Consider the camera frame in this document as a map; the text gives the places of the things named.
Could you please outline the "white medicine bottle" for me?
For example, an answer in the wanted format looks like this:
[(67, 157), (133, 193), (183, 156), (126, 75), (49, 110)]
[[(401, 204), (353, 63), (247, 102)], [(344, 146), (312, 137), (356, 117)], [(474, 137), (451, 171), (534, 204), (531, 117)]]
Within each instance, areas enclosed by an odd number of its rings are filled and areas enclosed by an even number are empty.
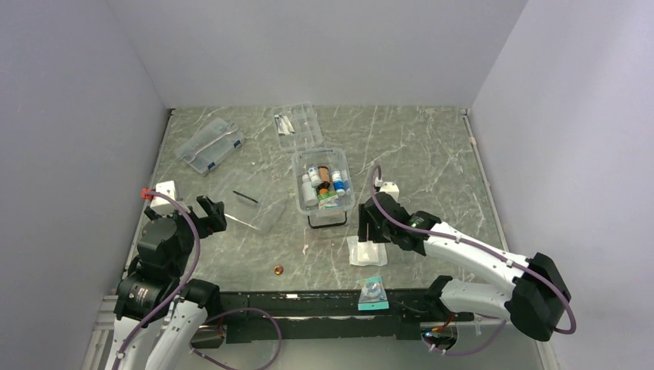
[(308, 174), (302, 175), (302, 200), (305, 207), (316, 207), (319, 204), (317, 193), (312, 186), (311, 179)]

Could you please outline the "teal packaged item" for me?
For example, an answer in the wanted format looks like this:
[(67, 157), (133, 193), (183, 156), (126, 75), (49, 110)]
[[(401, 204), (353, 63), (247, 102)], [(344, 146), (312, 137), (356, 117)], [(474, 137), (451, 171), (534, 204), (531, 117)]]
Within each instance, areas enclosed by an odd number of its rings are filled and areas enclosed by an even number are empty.
[(368, 277), (358, 281), (361, 287), (357, 307), (360, 311), (389, 309), (388, 297), (380, 276)]

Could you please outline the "black front rail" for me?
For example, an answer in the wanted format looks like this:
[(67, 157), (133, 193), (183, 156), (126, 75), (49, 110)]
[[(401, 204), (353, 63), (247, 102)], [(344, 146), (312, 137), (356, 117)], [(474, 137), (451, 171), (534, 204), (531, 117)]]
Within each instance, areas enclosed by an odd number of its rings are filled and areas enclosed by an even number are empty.
[(388, 308), (368, 311), (359, 309), (359, 296), (358, 290), (224, 292), (223, 316), (210, 315), (193, 343), (216, 348), (278, 338), (419, 340), (425, 331), (450, 331), (456, 321), (471, 319), (438, 307), (425, 289), (389, 289)]

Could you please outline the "blue white bandage roll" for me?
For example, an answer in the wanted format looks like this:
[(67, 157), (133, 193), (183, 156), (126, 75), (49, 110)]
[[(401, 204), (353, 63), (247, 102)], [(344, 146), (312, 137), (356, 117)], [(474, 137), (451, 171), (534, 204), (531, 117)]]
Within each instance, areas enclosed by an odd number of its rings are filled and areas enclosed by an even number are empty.
[(343, 197), (346, 194), (346, 185), (340, 170), (334, 170), (332, 172), (332, 185), (339, 197)]

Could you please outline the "metal tweezers in tray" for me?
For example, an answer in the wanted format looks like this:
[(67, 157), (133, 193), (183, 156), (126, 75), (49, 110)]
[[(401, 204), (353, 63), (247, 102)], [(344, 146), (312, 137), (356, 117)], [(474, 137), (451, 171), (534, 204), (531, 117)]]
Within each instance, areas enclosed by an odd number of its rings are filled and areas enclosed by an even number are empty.
[(287, 116), (274, 115), (274, 121), (279, 136), (289, 136), (295, 134), (295, 128)]

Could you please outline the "amber medicine bottle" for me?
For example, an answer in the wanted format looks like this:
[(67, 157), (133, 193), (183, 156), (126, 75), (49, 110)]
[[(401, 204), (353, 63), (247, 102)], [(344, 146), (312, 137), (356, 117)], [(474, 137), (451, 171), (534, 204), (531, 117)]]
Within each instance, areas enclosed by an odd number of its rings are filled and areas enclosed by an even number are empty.
[(329, 168), (326, 166), (318, 166), (320, 177), (322, 178), (322, 185), (317, 187), (318, 194), (328, 193), (331, 187), (331, 177)]

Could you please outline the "clear kit lid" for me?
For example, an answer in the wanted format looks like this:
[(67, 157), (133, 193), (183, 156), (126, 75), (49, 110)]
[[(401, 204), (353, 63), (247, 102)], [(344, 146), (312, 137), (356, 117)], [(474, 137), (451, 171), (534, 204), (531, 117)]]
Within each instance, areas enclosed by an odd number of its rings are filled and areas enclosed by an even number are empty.
[(229, 220), (265, 234), (284, 213), (288, 191), (261, 174), (232, 170), (217, 182), (209, 197), (224, 203)]

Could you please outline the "green sachet packet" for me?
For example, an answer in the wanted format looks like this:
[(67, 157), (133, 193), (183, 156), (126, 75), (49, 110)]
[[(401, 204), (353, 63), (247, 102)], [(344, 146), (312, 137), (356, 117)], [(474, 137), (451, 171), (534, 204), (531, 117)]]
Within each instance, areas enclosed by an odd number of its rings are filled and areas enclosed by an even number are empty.
[(330, 190), (328, 193), (318, 194), (319, 204), (328, 200), (339, 199), (338, 194), (334, 190)]

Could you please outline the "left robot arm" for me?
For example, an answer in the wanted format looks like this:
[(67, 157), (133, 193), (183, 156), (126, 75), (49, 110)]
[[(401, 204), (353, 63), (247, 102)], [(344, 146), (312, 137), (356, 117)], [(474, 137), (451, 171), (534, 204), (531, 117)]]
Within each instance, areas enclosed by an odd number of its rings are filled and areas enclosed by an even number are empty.
[(220, 317), (220, 288), (193, 279), (200, 241), (227, 229), (224, 204), (199, 196), (206, 213), (171, 197), (145, 190), (149, 200), (166, 200), (169, 214), (146, 207), (148, 218), (137, 255), (117, 287), (108, 369), (172, 369), (199, 327)]

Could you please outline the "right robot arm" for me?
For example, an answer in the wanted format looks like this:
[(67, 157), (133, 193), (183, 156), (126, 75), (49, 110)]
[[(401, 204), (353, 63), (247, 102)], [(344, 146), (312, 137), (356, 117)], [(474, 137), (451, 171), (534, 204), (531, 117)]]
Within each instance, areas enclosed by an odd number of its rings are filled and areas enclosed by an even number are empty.
[(509, 321), (522, 334), (549, 341), (554, 333), (575, 332), (558, 323), (570, 315), (571, 293), (547, 255), (513, 254), (468, 236), (424, 211), (409, 213), (392, 196), (379, 192), (359, 205), (363, 241), (391, 243), (403, 251), (456, 264), (480, 283), (439, 276), (426, 291), (425, 309), (435, 320), (451, 313), (474, 313)]

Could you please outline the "clear box with blue latches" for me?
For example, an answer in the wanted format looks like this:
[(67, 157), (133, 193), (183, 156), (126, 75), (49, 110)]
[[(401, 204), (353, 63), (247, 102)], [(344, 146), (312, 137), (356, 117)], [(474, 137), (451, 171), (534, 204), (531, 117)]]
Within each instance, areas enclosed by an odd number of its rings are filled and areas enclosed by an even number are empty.
[(208, 175), (244, 144), (235, 123), (217, 118), (175, 149), (176, 158), (202, 176)]

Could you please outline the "clear divided organizer tray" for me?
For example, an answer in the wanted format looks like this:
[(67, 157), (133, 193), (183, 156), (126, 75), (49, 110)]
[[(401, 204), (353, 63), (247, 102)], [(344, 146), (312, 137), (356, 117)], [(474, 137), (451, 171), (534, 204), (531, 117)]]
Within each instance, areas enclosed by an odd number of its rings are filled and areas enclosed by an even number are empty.
[[(296, 152), (321, 146), (324, 143), (317, 112), (311, 103), (277, 106), (272, 109), (271, 114), (275, 132), (278, 136), (278, 144), (282, 151)], [(295, 128), (295, 134), (279, 136), (274, 115), (287, 116)]]

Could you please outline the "white gauze packet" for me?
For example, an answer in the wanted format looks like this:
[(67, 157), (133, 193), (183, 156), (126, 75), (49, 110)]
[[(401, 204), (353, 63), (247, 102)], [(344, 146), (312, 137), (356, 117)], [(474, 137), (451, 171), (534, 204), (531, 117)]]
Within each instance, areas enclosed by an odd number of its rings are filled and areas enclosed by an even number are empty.
[(357, 236), (346, 238), (349, 249), (349, 264), (353, 266), (385, 266), (388, 263), (386, 245), (372, 241), (360, 242)]

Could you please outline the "clear medicine kit box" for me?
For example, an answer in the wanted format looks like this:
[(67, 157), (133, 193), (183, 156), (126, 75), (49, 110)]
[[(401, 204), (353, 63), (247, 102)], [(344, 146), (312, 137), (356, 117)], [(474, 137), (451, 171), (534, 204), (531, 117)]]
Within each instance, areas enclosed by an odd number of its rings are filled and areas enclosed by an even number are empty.
[(314, 230), (346, 225), (356, 205), (346, 152), (338, 147), (298, 151), (291, 158), (296, 207)]

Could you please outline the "small bandage roll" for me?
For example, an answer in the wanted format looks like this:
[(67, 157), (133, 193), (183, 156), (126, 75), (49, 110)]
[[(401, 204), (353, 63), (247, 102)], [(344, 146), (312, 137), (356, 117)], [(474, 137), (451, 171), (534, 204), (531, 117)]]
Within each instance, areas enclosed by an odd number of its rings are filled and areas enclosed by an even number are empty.
[(322, 178), (320, 177), (319, 168), (316, 166), (311, 166), (307, 170), (308, 178), (311, 185), (314, 188), (320, 187), (322, 185)]

